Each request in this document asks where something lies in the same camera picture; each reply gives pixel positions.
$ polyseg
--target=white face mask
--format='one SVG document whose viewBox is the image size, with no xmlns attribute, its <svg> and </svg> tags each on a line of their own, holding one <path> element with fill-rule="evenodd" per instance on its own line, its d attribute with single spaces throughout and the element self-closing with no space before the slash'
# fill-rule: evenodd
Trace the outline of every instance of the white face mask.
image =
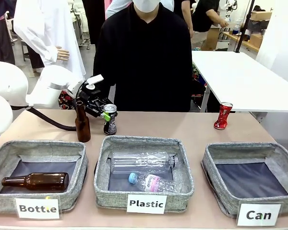
<svg viewBox="0 0 288 230">
<path fill-rule="evenodd" d="M 161 0 L 133 0 L 136 8 L 144 13 L 152 12 Z"/>
</svg>

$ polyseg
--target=black can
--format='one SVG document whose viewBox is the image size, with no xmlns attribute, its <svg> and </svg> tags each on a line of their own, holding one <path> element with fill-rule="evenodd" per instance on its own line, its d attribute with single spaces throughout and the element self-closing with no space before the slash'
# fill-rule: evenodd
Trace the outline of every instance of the black can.
<svg viewBox="0 0 288 230">
<path fill-rule="evenodd" d="M 117 108 L 114 104 L 106 104 L 104 106 L 104 132 L 106 135 L 114 135 L 116 134 L 116 125 L 115 125 L 115 117 L 117 114 Z"/>
</svg>

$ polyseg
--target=white shirt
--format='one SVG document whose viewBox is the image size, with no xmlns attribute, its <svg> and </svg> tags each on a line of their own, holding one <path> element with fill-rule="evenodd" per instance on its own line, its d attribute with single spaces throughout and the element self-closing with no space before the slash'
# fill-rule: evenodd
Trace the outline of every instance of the white shirt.
<svg viewBox="0 0 288 230">
<path fill-rule="evenodd" d="M 131 0 L 113 0 L 112 3 L 106 10 L 106 19 L 125 9 L 132 1 Z M 169 9 L 170 11 L 174 10 L 174 0 L 161 0 L 162 5 Z"/>
<path fill-rule="evenodd" d="M 59 65 L 84 79 L 85 69 L 66 0 L 18 0 L 14 29 L 41 56 L 45 66 Z M 56 46 L 69 51 L 68 61 L 57 60 Z"/>
</svg>

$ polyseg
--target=label sign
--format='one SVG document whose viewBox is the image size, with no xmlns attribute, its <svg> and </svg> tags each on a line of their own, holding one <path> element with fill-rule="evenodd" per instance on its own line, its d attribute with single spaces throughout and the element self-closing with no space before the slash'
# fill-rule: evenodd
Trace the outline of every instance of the label sign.
<svg viewBox="0 0 288 230">
<path fill-rule="evenodd" d="M 164 214 L 166 195 L 128 195 L 127 212 Z"/>
<path fill-rule="evenodd" d="M 282 204 L 241 204 L 238 226 L 274 226 Z"/>
<path fill-rule="evenodd" d="M 57 199 L 22 199 L 15 198 L 19 218 L 59 219 Z"/>
</svg>

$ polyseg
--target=human hand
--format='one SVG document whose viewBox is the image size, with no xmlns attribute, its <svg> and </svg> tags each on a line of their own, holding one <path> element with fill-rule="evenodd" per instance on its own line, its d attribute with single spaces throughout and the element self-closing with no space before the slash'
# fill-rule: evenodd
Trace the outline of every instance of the human hand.
<svg viewBox="0 0 288 230">
<path fill-rule="evenodd" d="M 194 35 L 194 31 L 193 31 L 193 29 L 189 29 L 189 33 L 190 33 L 190 38 L 192 38 L 193 35 Z"/>
<path fill-rule="evenodd" d="M 221 19 L 221 21 L 220 21 L 219 24 L 220 24 L 220 26 L 221 26 L 222 28 L 228 26 L 228 22 L 226 22 L 224 19 Z"/>
<path fill-rule="evenodd" d="M 58 49 L 58 58 L 57 60 L 68 61 L 69 60 L 69 51 L 62 49 L 61 46 L 56 46 Z"/>
</svg>

